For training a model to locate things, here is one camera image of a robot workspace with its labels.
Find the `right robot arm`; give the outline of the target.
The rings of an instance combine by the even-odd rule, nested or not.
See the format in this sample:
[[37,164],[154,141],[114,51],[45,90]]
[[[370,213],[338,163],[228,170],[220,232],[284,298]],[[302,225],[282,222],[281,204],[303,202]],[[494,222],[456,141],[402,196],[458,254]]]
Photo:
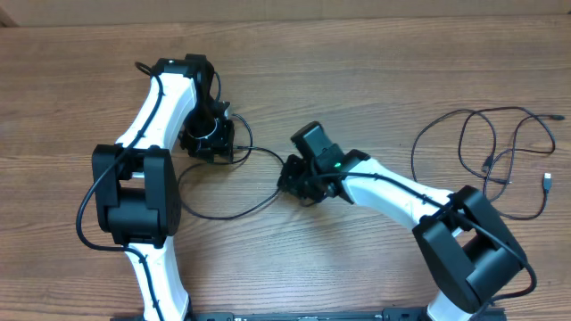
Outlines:
[[470,320],[490,317],[501,289],[521,270],[525,252],[481,191],[456,193],[400,176],[359,150],[343,152],[312,121],[292,135],[277,186],[300,200],[340,197],[371,208],[410,231],[439,288],[420,309],[386,309],[394,320]]

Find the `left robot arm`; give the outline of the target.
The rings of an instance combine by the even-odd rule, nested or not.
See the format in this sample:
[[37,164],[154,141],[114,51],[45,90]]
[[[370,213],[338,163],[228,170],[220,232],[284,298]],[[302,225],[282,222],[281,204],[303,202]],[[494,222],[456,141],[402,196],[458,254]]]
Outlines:
[[182,201],[171,152],[176,145],[206,162],[233,160],[235,127],[228,104],[211,95],[217,74],[202,54],[139,64],[150,80],[146,100],[114,144],[92,154],[99,227],[109,251],[128,257],[144,301],[143,320],[189,320],[191,299],[174,249]]

